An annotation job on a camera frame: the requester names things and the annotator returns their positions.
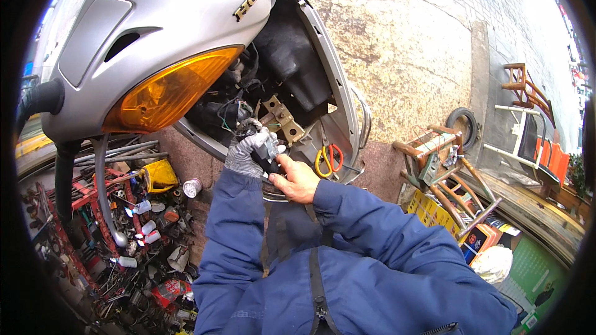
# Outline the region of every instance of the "red plastic bag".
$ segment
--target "red plastic bag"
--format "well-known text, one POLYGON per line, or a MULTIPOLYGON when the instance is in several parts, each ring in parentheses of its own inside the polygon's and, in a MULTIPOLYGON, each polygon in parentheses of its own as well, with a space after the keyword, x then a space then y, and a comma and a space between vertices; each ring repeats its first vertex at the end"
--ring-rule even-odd
POLYGON ((180 295, 191 290, 190 284, 180 279, 168 279, 161 285, 153 288, 151 293, 155 297, 157 303, 162 308, 166 308, 170 303, 180 295))

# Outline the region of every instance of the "scissors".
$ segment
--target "scissors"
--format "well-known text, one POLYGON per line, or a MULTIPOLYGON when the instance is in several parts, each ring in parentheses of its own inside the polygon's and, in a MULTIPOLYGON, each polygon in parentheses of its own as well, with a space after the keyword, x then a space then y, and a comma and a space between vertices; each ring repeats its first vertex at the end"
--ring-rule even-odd
POLYGON ((329 140, 327 139, 327 135, 325 134, 325 127, 323 126, 322 121, 321 121, 321 130, 323 132, 323 146, 321 147, 321 150, 319 150, 317 152, 317 159, 315 159, 315 171, 317 172, 317 175, 319 175, 320 177, 327 178, 327 177, 331 176, 334 172, 337 172, 341 169, 341 166, 343 165, 343 153, 337 147, 337 145, 329 144, 329 140), (333 164, 332 164, 334 157, 335 157, 333 154, 333 149, 335 149, 339 155, 339 164, 337 165, 337 167, 333 167, 333 164), (321 161, 321 155, 323 155, 325 164, 327 165, 327 168, 329 168, 329 172, 326 174, 322 173, 321 169, 319 168, 319 162, 321 161))

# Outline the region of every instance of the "tool pile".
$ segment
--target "tool pile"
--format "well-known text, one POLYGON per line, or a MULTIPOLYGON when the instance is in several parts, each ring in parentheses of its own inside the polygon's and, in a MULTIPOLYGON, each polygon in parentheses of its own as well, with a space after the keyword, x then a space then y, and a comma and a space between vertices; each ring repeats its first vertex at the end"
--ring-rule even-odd
POLYGON ((48 274, 90 325, 184 334, 193 331, 196 318, 190 285, 198 277, 197 267, 188 262, 192 216, 168 160, 142 156, 142 162, 114 162, 113 167, 126 172, 105 168, 112 219, 128 239, 125 247, 115 244, 102 215, 92 167, 73 179, 70 220, 58 216, 54 191, 40 183, 23 201, 47 220, 34 243, 48 274))

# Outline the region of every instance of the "gray work glove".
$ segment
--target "gray work glove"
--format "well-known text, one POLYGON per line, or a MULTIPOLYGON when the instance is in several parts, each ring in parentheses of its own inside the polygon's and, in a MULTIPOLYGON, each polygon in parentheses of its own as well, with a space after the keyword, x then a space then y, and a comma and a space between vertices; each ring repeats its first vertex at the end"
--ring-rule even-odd
MULTIPOLYGON (((243 120, 238 126, 238 129, 245 127, 247 124, 254 125, 258 132, 243 139, 240 143, 238 143, 236 138, 233 138, 228 149, 228 156, 225 159, 224 166, 239 174, 259 178, 263 176, 264 171, 254 160, 252 160, 252 158, 250 158, 250 153, 261 147, 268 138, 271 138, 272 141, 277 140, 277 135, 274 132, 269 132, 267 127, 263 127, 261 122, 255 118, 243 120)), ((285 145, 277 146, 277 150, 280 153, 284 152, 285 149, 285 145)))

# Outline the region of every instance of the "orange turn signal lens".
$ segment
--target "orange turn signal lens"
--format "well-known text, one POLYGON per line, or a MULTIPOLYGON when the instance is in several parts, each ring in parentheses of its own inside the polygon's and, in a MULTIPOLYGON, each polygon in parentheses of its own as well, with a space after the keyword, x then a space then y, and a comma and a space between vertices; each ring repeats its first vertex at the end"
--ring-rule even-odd
POLYGON ((233 46, 208 51, 147 78, 111 108, 101 129, 150 133, 175 123, 243 50, 233 46))

